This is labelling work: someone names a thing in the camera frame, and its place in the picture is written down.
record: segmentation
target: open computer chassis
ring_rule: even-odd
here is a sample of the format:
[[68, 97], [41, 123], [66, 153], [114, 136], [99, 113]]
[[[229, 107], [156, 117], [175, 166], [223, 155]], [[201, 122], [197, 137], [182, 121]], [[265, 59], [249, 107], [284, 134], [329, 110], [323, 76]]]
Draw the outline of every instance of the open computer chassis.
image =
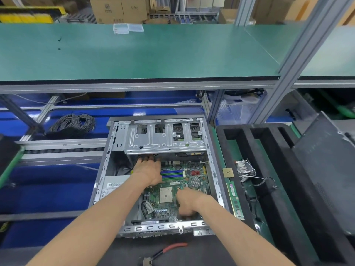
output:
[[[181, 162], [182, 165], [188, 165], [190, 162], [203, 163], [206, 177], [202, 178], [209, 184], [208, 192], [221, 206], [230, 211], [230, 203], [226, 196], [228, 191], [223, 184], [224, 179], [221, 177], [213, 150], [210, 126], [204, 115], [179, 115], [179, 118], [171, 115], [113, 117], [109, 119], [108, 125], [110, 126], [109, 137], [96, 178], [97, 186], [94, 188], [89, 207], [108, 194], [107, 188], [115, 188], [129, 177], [130, 169], [117, 169], [118, 164], [125, 161], [126, 164], [133, 166], [138, 157], [153, 154], [162, 161], [162, 167], [171, 162], [173, 164]], [[184, 183], [182, 181], [181, 188], [187, 186], [187, 182]], [[149, 237], [179, 233], [193, 233], [195, 236], [213, 234], [201, 216], [189, 220], [174, 219], [164, 223], [156, 220], [132, 222], [143, 219], [141, 204], [147, 198], [146, 195], [148, 194], [143, 193], [137, 200], [117, 237]]]

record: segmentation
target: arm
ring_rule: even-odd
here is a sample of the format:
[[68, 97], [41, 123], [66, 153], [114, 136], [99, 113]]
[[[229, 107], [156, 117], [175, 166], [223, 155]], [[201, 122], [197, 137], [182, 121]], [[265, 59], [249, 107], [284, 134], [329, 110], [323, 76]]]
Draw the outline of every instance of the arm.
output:
[[143, 190], [162, 181], [160, 162], [152, 157], [149, 161], [138, 159], [133, 171], [119, 188], [78, 216], [27, 265], [96, 265]]
[[213, 197], [189, 188], [178, 191], [176, 197], [180, 214], [190, 216], [199, 212], [238, 266], [294, 266], [278, 249], [235, 218]]

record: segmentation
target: hand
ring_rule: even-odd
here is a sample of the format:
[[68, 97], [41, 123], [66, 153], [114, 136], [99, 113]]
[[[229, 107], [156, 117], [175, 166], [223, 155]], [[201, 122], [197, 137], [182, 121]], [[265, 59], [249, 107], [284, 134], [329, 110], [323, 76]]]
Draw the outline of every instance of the hand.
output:
[[136, 165], [133, 167], [133, 174], [139, 177], [142, 181], [147, 182], [148, 186], [155, 186], [162, 182], [160, 171], [162, 169], [161, 162], [154, 162], [153, 156], [145, 157], [143, 160], [139, 158]]
[[180, 215], [191, 216], [199, 211], [200, 207], [206, 200], [209, 200], [212, 197], [194, 189], [184, 188], [176, 193], [176, 198], [180, 204]]

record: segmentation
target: person's right arm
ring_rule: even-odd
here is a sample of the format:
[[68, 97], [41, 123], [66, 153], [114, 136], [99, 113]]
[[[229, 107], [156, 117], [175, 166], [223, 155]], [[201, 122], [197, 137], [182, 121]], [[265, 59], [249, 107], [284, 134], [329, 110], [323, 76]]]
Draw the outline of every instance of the person's right arm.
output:
[[238, 266], [294, 266], [277, 248], [225, 210], [212, 196], [184, 188], [176, 197], [180, 214], [200, 213]]

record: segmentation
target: green circuit board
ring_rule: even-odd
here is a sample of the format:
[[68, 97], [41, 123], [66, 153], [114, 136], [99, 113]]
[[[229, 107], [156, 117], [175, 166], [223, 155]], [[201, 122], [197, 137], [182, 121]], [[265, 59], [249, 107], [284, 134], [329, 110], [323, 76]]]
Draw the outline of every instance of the green circuit board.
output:
[[184, 177], [179, 180], [163, 179], [162, 183], [145, 189], [144, 198], [154, 209], [151, 214], [147, 214], [147, 219], [169, 218], [169, 222], [179, 220], [179, 203], [176, 200], [176, 193], [184, 187], [211, 194], [204, 164], [181, 161], [180, 164], [173, 165], [169, 162], [162, 162], [162, 171], [176, 170], [184, 171]]

